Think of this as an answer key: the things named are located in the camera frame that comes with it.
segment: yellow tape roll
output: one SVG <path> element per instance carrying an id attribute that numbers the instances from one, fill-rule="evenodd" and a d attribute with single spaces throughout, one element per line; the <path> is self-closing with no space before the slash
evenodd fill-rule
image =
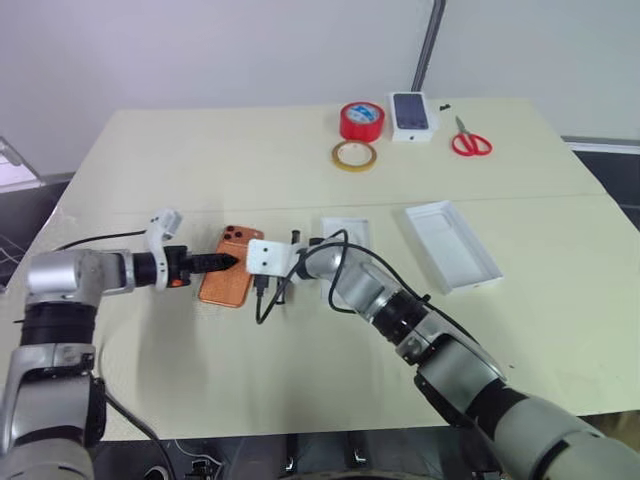
<path id="1" fill-rule="evenodd" d="M 369 154 L 371 155 L 371 158 L 369 158 L 369 161 L 367 163 L 363 163 L 362 165 L 350 165 L 348 163 L 344 163 L 342 161 L 342 159 L 340 158 L 340 150 L 347 146 L 347 145 L 362 145 L 365 148 L 367 148 L 369 150 Z M 378 157 L 378 154 L 376 153 L 376 151 L 374 150 L 374 148 L 369 145 L 368 143 L 365 142 L 360 142 L 358 140 L 346 140 L 344 142 L 340 142 L 338 145 L 336 145 L 335 147 L 333 147 L 333 151 L 331 152 L 331 158 L 333 160 L 333 164 L 342 169 L 342 170 L 346 170 L 347 172 L 364 172 L 369 170 L 371 167 L 373 167 L 373 164 L 376 163 L 376 158 Z"/>

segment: white wall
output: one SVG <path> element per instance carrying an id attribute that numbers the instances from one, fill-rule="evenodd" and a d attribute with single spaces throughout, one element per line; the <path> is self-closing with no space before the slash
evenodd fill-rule
<path id="1" fill-rule="evenodd" d="M 406 89 L 427 0 L 0 0 L 0 135 L 72 171 L 118 108 Z M 449 0 L 432 97 L 526 96 L 564 135 L 640 137 L 636 0 Z"/>

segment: cable connector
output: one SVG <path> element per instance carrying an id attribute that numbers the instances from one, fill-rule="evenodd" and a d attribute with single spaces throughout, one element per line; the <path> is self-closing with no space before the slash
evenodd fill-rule
<path id="1" fill-rule="evenodd" d="M 253 287 L 256 289 L 256 296 L 262 297 L 265 290 L 269 288 L 269 275 L 254 275 Z"/>
<path id="2" fill-rule="evenodd" d="M 269 275 L 254 275 L 253 286 L 256 289 L 256 323 L 260 325 L 264 320 L 262 319 L 262 297 L 265 290 L 269 288 Z"/>

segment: red scissors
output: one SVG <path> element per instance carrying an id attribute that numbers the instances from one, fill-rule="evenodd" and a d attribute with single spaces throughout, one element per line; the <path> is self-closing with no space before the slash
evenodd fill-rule
<path id="1" fill-rule="evenodd" d="M 467 130 L 460 117 L 456 117 L 456 123 L 460 133 L 451 140 L 451 148 L 453 148 L 454 152 L 463 157 L 482 156 L 491 153 L 493 145 L 489 140 Z"/>

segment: scissors handle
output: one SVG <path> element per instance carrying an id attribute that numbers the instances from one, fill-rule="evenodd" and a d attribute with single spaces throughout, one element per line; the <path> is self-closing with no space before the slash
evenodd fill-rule
<path id="1" fill-rule="evenodd" d="M 472 157 L 489 155 L 493 151 L 491 142 L 475 133 L 459 133 L 451 140 L 451 148 L 458 155 Z"/>

